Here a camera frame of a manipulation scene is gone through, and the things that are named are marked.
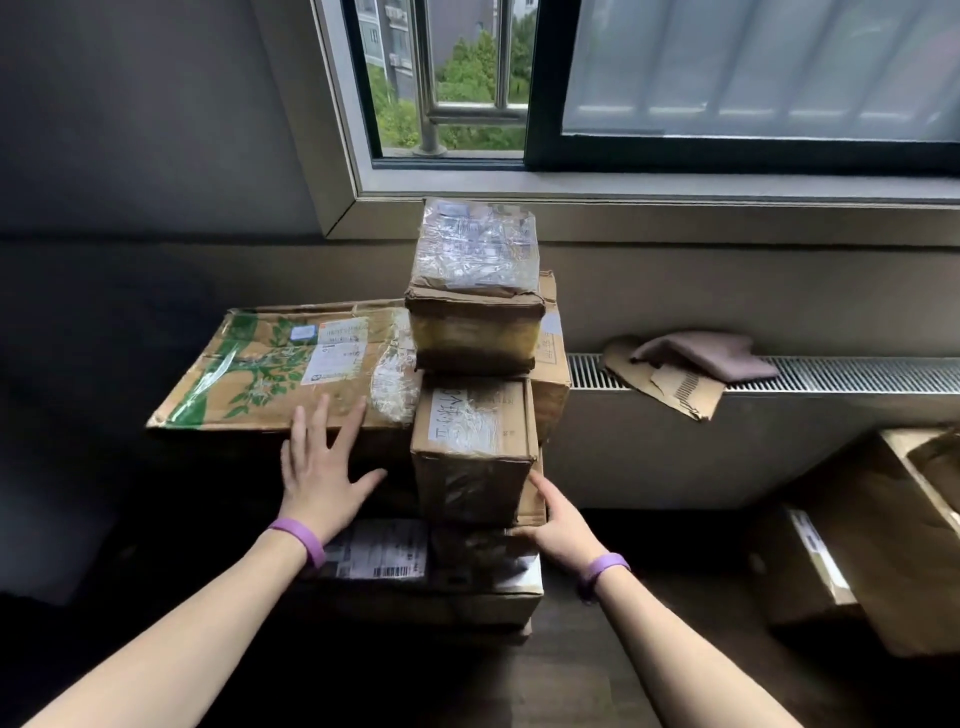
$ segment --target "purple wristband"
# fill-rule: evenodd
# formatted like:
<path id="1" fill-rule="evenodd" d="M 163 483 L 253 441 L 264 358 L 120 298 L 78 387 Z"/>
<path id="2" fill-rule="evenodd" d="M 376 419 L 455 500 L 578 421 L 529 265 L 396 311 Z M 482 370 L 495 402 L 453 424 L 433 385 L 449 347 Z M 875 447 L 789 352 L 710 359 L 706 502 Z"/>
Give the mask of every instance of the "purple wristband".
<path id="1" fill-rule="evenodd" d="M 301 522 L 294 521 L 293 519 L 276 519 L 276 521 L 267 526 L 268 530 L 271 528 L 277 531 L 286 531 L 300 541 L 303 547 L 306 548 L 307 555 L 310 557 L 310 561 L 313 562 L 314 567 L 319 569 L 324 565 L 324 561 L 326 561 L 324 545 L 320 543 L 320 539 L 313 535 L 313 531 Z"/>
<path id="2" fill-rule="evenodd" d="M 610 567 L 625 567 L 627 571 L 631 570 L 627 560 L 618 553 L 605 553 L 603 556 L 593 559 L 587 567 L 587 573 L 577 582 L 577 595 L 587 604 L 595 601 L 593 588 L 596 586 L 600 574 Z"/>

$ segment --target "window glass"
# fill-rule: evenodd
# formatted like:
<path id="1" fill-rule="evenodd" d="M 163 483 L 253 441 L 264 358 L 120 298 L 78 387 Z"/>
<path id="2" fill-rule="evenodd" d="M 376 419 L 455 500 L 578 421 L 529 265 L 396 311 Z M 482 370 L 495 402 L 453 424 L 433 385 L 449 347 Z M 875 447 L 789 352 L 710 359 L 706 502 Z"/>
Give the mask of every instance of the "window glass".
<path id="1" fill-rule="evenodd" d="M 955 140 L 956 0 L 583 0 L 564 133 Z"/>

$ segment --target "left hand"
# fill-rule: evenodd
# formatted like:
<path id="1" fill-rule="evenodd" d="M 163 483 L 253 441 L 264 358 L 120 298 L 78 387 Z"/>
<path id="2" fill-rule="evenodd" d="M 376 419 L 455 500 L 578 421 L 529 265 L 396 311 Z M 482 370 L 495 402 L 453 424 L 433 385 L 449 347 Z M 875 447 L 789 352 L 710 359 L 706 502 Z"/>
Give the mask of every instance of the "left hand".
<path id="1" fill-rule="evenodd" d="M 279 515 L 301 522 L 324 545 L 353 521 L 363 501 L 387 475 L 381 468 L 355 483 L 347 477 L 347 461 L 363 423 L 367 398 L 360 398 L 350 410 L 332 448 L 326 446 L 329 405 L 330 397 L 324 395 L 309 425 L 303 407 L 297 407 L 290 439 L 280 449 L 284 494 Z"/>

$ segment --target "stacked cardboard boxes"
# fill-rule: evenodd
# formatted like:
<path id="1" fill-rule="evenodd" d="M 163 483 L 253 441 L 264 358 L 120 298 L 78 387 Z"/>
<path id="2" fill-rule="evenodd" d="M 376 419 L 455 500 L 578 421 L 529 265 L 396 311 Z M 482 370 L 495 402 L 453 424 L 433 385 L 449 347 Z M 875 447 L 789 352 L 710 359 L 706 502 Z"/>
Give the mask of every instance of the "stacked cardboard boxes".
<path id="1" fill-rule="evenodd" d="M 297 405 L 329 394 L 333 438 L 367 397 L 351 463 L 390 476 L 288 607 L 523 628 L 540 557 L 510 529 L 546 521 L 528 475 L 569 390 L 556 298 L 532 215 L 431 200 L 405 300 L 231 310 L 148 427 L 178 454 L 275 464 Z"/>

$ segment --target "floor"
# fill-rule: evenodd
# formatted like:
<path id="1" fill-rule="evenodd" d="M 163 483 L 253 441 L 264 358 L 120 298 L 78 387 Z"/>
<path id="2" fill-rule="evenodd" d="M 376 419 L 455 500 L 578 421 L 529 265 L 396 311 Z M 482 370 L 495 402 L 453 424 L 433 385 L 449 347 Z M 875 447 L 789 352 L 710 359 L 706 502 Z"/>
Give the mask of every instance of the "floor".
<path id="1" fill-rule="evenodd" d="M 740 568 L 736 516 L 594 513 L 654 593 L 767 688 L 806 728 L 922 723 L 949 715 L 951 662 L 898 661 L 869 631 L 775 638 Z M 18 725 L 90 666 L 201 584 L 233 546 L 189 524 L 139 575 L 102 575 L 71 612 L 0 602 L 0 719 Z M 186 567 L 187 554 L 211 559 Z M 179 567 L 172 569 L 170 564 Z M 519 647 L 464 646 L 421 634 L 268 621 L 203 726 L 238 720 L 383 720 L 424 726 L 659 726 L 602 611 L 544 573 L 546 597 Z"/>

